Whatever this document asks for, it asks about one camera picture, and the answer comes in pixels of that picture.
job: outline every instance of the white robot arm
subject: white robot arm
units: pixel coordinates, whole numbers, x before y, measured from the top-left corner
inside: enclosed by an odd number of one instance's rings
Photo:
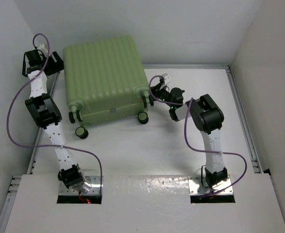
[[[28,76],[29,79],[35,78],[42,68],[41,64],[45,56],[44,54],[39,54],[39,51],[40,50],[32,50],[25,53],[23,74]],[[30,98],[25,101],[25,104],[37,126],[41,127],[44,133],[49,136],[53,145],[57,145],[55,152],[60,167],[58,179],[61,180],[67,188],[75,189],[81,193],[87,193],[91,185],[86,181],[79,165],[74,162],[69,151],[63,148],[66,144],[66,140],[61,127],[62,117],[53,99],[47,92],[46,83],[48,78],[46,73],[51,74],[63,69],[62,60],[56,52],[54,52],[53,55],[57,58],[57,61],[52,60],[50,66],[46,66],[44,72],[31,82]],[[28,64],[30,65],[27,71],[25,70],[25,59],[28,60]]]
[[[185,119],[189,110],[189,117],[192,117],[196,128],[201,132],[206,152],[206,182],[210,188],[215,184],[228,178],[227,169],[222,159],[220,142],[220,129],[224,121],[224,115],[213,99],[207,94],[198,100],[183,103],[183,90],[175,87],[170,92],[162,86],[165,84],[163,75],[160,83],[151,87],[152,94],[170,107],[169,114],[172,120],[180,121]]]

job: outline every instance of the white platform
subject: white platform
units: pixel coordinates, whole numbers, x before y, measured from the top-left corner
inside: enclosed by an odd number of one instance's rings
[[[69,123],[64,77],[58,81],[54,100],[63,114],[67,144],[97,154],[103,165],[102,204],[56,204],[59,181],[53,149],[39,149],[33,175],[24,175],[6,233],[285,233],[285,224],[266,174],[254,174],[232,91],[224,69],[146,69],[148,78],[169,73],[170,87],[185,90],[184,97],[210,94],[224,113],[222,148],[245,156],[249,169],[234,186],[236,203],[191,204],[183,175],[197,173],[205,155],[186,147],[184,121],[174,122],[168,107],[155,103],[149,123],[135,117],[89,128],[89,137],[74,135]],[[200,132],[189,120],[190,143],[203,149]],[[49,143],[43,136],[41,144]],[[72,151],[84,170],[99,174],[96,160]],[[236,180],[243,161],[225,155],[224,162]]]
[[[57,172],[24,175],[6,233],[285,233],[267,174],[248,175],[227,204],[191,204],[178,178],[106,175],[102,204],[87,205],[56,204]]]
[[[150,79],[157,74],[169,73],[173,82],[170,88],[185,90],[184,99],[198,99],[210,94],[224,113],[222,127],[223,151],[234,151],[245,156],[249,172],[253,173],[246,140],[241,128],[226,70],[224,69],[146,69]],[[170,119],[169,107],[155,103],[149,110],[149,122],[140,125],[136,117],[107,123],[88,129],[89,137],[79,139],[75,134],[78,124],[68,119],[64,76],[61,75],[53,97],[63,116],[64,134],[67,145],[89,150],[102,161],[105,175],[192,175],[205,164],[205,154],[191,151],[184,141],[184,121]],[[189,119],[188,138],[193,147],[203,149],[200,132]],[[49,144],[43,136],[40,144]],[[71,151],[82,169],[99,174],[97,161],[88,154]],[[235,156],[225,155],[224,162],[230,174],[241,174],[243,161]],[[34,174],[54,172],[59,169],[54,149],[41,148],[36,153]]]

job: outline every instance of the green suitcase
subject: green suitcase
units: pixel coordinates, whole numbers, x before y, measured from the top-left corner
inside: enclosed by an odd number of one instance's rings
[[[130,36],[67,46],[63,52],[71,123],[94,125],[142,112],[139,118],[148,118],[148,80]]]

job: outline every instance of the suitcase wheel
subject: suitcase wheel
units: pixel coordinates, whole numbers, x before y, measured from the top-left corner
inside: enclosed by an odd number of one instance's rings
[[[83,121],[83,117],[80,110],[76,110],[76,118],[78,119],[79,122]]]
[[[86,139],[88,137],[88,131],[83,126],[80,126],[75,130],[75,135],[80,139]]]
[[[69,120],[70,120],[71,124],[74,124],[74,123],[75,123],[75,119],[74,119],[74,116],[73,116],[73,112],[69,112]]]
[[[148,117],[148,114],[145,113],[145,112],[141,112],[138,114],[138,121],[140,124],[147,124],[148,121],[149,121],[149,117]]]
[[[150,105],[151,107],[154,106],[154,100],[153,100],[153,97],[149,95],[149,102],[150,102]]]
[[[148,104],[147,104],[147,99],[146,99],[145,96],[142,97],[142,102],[143,102],[144,108],[147,108],[147,107],[148,107]]]

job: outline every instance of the purple cable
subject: purple cable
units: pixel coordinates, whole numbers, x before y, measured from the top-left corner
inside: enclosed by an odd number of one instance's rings
[[[34,38],[33,38],[33,40],[32,40],[33,45],[34,45],[34,47],[36,48],[36,46],[35,46],[35,44],[34,44],[34,40],[35,40],[35,38],[36,38],[37,36],[39,36],[39,35],[43,36],[43,37],[45,38],[45,40],[46,40],[47,49],[48,49],[47,57],[46,57],[46,60],[45,60],[44,65],[42,66],[42,69],[39,71],[39,73],[38,73],[33,79],[30,79],[29,81],[27,81],[27,82],[17,91],[17,93],[15,94],[15,96],[14,96],[12,102],[11,102],[11,105],[10,105],[10,107],[9,107],[9,109],[8,109],[8,113],[7,113],[7,117],[6,117],[6,132],[7,132],[7,135],[8,135],[8,137],[9,137],[9,139],[11,140],[12,143],[14,143],[16,146],[19,146],[19,147],[22,147],[22,148],[33,149],[33,148],[41,148],[41,147],[63,147],[63,148],[68,149],[68,150],[75,150],[75,151],[79,151],[79,152],[84,152],[84,153],[87,153],[87,154],[90,154],[90,155],[94,156],[94,157],[97,159],[97,161],[98,161],[98,163],[99,163],[99,167],[100,167],[100,178],[101,178],[101,179],[100,179],[100,195],[102,195],[102,192],[101,192],[101,190],[102,190],[102,165],[101,165],[100,159],[99,159],[98,156],[96,156],[94,153],[89,152],[89,151],[86,151],[86,150],[81,150],[81,149],[73,148],[73,147],[63,146],[63,145],[53,145],[53,144],[50,144],[50,145],[37,145],[37,146],[35,146],[35,145],[23,145],[23,144],[20,144],[20,143],[14,141],[14,139],[13,139],[12,136],[11,136],[10,128],[9,128],[9,121],[10,121],[10,115],[11,115],[11,111],[12,111],[12,108],[13,108],[13,104],[14,104],[14,102],[16,101],[18,95],[21,93],[21,91],[22,91],[28,84],[30,84],[33,80],[35,80],[37,77],[40,76],[40,74],[44,71],[44,69],[45,69],[45,67],[46,67],[46,65],[47,65],[47,62],[48,62],[48,60],[49,60],[49,56],[50,56],[50,43],[49,43],[49,40],[47,39],[47,37],[46,37],[44,34],[38,33],[38,34],[34,35]]]
[[[152,77],[152,78],[150,79],[150,82],[149,82],[149,93],[150,93],[150,95],[153,97],[153,99],[155,99],[156,101],[159,101],[160,103],[183,105],[183,104],[181,104],[181,103],[167,102],[167,101],[162,101],[162,100],[156,98],[156,97],[153,95],[153,93],[151,92],[151,82],[152,82],[155,78],[163,78],[163,76],[161,76],[161,75],[155,75],[154,77]],[[190,102],[189,102],[189,105],[188,105],[188,106],[191,106],[192,101],[193,101],[193,98],[190,99]],[[215,154],[221,153],[221,151],[199,150],[199,149],[195,149],[195,148],[191,147],[191,145],[189,144],[189,141],[188,141],[188,139],[187,139],[187,136],[186,136],[187,119],[188,119],[188,117],[189,117],[189,113],[190,113],[190,108],[188,107],[188,108],[187,108],[186,115],[185,115],[185,121],[184,121],[184,139],[185,139],[186,145],[187,145],[191,150],[196,151],[196,152],[201,152],[201,153],[215,153]],[[245,159],[242,155],[240,155],[240,154],[238,154],[238,153],[233,153],[233,152],[222,152],[222,154],[236,155],[236,156],[242,158],[242,160],[243,160],[244,163],[245,163],[245,169],[244,169],[243,173],[241,174],[241,176],[240,176],[236,181],[234,181],[233,183],[231,183],[231,185],[229,185],[229,186],[227,186],[226,188],[223,188],[223,189],[221,189],[221,190],[217,190],[216,192],[213,192],[213,193],[210,192],[210,193],[208,193],[208,194],[201,195],[201,198],[208,197],[208,196],[213,196],[213,195],[215,195],[215,194],[217,194],[217,193],[220,193],[220,192],[224,191],[225,189],[227,189],[227,188],[233,186],[234,184],[238,183],[238,182],[245,176],[245,174],[246,174],[246,172],[247,172],[247,168],[248,168],[247,161],[246,161],[246,159]]]

